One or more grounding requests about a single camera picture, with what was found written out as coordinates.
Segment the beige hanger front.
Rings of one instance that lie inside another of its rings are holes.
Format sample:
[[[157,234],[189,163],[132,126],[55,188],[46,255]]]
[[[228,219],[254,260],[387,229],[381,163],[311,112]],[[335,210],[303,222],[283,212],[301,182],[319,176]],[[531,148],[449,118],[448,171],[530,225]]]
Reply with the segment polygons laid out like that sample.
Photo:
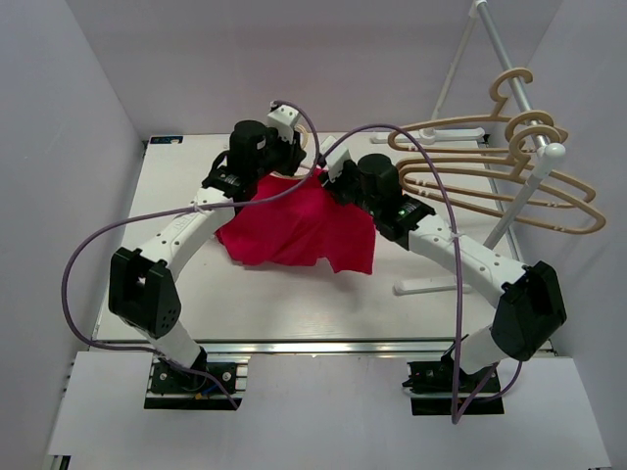
[[[301,149],[304,152],[306,152],[307,146],[310,140],[310,134],[308,133],[307,129],[302,124],[299,124],[299,123],[295,126],[294,130],[299,134],[299,142],[300,142]],[[305,160],[301,160],[299,163],[299,168],[301,168],[302,170],[309,171],[312,168],[312,166],[310,164],[307,164]]]

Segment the red t shirt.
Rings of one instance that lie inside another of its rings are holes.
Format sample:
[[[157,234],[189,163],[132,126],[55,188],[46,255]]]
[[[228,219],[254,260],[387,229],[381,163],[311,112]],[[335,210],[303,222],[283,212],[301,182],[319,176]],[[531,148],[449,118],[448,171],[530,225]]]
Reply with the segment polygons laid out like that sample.
[[[316,170],[295,192],[271,203],[246,207],[216,234],[232,260],[258,266],[314,266],[372,273],[375,227],[371,216],[341,206],[322,188]]]

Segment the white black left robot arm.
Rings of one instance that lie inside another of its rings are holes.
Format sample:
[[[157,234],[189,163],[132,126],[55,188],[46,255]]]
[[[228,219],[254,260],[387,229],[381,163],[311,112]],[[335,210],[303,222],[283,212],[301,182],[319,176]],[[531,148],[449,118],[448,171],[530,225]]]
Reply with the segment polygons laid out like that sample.
[[[298,110],[282,104],[271,107],[265,122],[237,122],[189,212],[177,215],[139,247],[121,247],[112,257],[110,312],[176,363],[172,376],[184,390],[201,388],[208,369],[203,349],[179,319],[175,282],[198,250],[253,200],[264,177],[296,172],[306,155],[296,129],[300,117]]]

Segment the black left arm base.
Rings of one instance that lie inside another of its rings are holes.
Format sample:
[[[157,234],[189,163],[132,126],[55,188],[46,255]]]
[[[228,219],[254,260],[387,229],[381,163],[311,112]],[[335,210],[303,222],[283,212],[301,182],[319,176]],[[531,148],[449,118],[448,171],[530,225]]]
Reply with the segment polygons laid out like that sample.
[[[248,356],[210,354],[206,372],[188,374],[153,358],[144,398],[148,410],[235,411],[246,391]]]

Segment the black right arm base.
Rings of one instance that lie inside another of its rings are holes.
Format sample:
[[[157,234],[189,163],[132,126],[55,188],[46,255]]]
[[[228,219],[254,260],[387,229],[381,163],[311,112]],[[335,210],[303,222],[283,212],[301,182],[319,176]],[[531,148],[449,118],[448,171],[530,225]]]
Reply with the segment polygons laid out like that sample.
[[[410,397],[413,416],[445,416],[453,411],[453,363],[438,360],[411,360],[407,362],[408,378],[403,391]],[[504,415],[499,374],[494,366],[477,373],[459,373],[458,411],[463,416]]]

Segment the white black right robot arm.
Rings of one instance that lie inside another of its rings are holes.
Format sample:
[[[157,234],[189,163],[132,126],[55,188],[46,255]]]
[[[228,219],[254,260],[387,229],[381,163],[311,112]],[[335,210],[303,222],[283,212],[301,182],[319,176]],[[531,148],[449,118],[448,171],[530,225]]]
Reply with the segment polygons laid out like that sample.
[[[504,258],[453,228],[429,205],[404,192],[399,172],[382,154],[353,161],[334,137],[321,144],[322,187],[341,205],[367,213],[378,233],[460,276],[496,310],[492,322],[460,342],[442,366],[444,382],[462,391],[478,371],[506,358],[525,362],[565,322],[557,274],[547,263]]]

